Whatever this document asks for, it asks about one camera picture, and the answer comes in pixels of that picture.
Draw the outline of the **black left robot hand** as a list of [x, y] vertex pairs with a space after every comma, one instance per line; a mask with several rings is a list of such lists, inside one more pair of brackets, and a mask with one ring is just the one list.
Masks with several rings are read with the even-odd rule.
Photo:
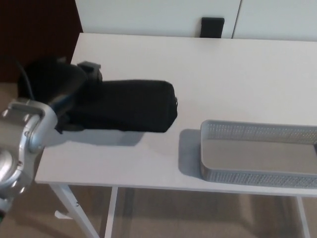
[[85, 127], [71, 118], [71, 112], [102, 79], [100, 64], [83, 61], [73, 65], [64, 58], [41, 58], [25, 67], [17, 83], [18, 97], [50, 106], [57, 115], [55, 129], [60, 134], [83, 131]]

